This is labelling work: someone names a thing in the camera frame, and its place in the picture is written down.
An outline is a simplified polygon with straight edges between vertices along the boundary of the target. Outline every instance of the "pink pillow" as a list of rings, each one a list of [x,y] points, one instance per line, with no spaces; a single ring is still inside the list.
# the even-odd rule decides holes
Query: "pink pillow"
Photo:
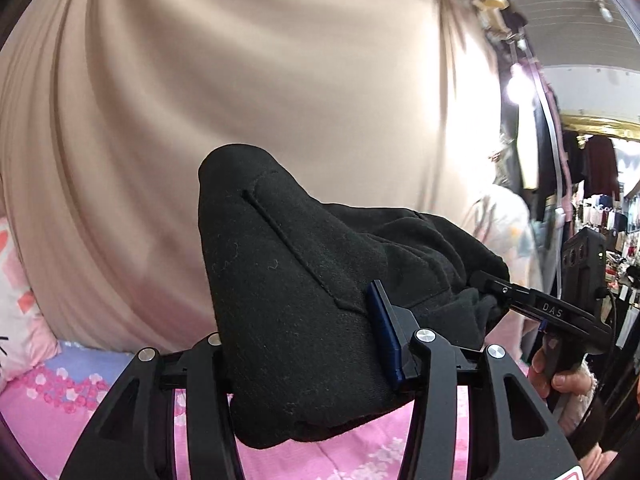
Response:
[[[0,392],[60,352],[27,281],[6,218],[0,219]]]

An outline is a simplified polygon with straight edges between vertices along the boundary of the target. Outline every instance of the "ceiling light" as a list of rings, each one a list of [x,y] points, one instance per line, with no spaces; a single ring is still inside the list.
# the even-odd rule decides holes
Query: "ceiling light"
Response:
[[[607,23],[612,23],[613,22],[613,15],[611,13],[611,11],[609,9],[607,9],[607,5],[604,3],[604,0],[595,0],[596,4],[598,4],[598,7],[600,8],[600,13],[604,19],[605,22]]]
[[[519,64],[511,67],[511,79],[507,83],[507,97],[514,104],[530,105],[536,93],[533,81],[527,77]]]

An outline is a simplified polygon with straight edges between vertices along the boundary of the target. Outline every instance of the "hand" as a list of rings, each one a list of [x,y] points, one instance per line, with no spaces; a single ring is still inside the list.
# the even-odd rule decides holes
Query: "hand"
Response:
[[[546,399],[551,393],[551,388],[562,394],[574,394],[576,396],[587,395],[592,387],[593,380],[590,375],[583,370],[575,372],[560,372],[554,375],[552,383],[549,384],[545,371],[546,356],[541,348],[536,352],[529,368],[529,381],[533,384],[540,397]],[[638,390],[638,401],[640,402],[640,388]]]

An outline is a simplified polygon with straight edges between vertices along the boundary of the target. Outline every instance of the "beige fabric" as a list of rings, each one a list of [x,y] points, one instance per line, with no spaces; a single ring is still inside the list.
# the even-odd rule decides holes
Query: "beige fabric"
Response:
[[[472,228],[494,65],[461,0],[34,0],[0,53],[0,173],[46,319],[128,351],[212,331],[197,170],[229,142],[322,201]]]

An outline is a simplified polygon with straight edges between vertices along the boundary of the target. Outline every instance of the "pink bedsheet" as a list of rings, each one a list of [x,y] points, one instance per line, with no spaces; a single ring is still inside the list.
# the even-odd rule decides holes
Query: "pink bedsheet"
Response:
[[[61,356],[11,382],[0,394],[0,412],[25,452],[49,480],[58,480],[82,430],[107,393],[108,380],[115,380],[129,359],[122,354],[107,355],[110,352],[70,350],[65,348]],[[66,368],[61,366],[65,358]],[[175,448],[179,480],[190,478],[185,405],[185,393],[178,392]],[[325,442],[286,442],[267,450],[249,449],[239,443],[245,476],[247,480],[395,479],[411,414],[409,404]],[[468,396],[462,387],[458,388],[457,431],[453,480],[464,480]]]

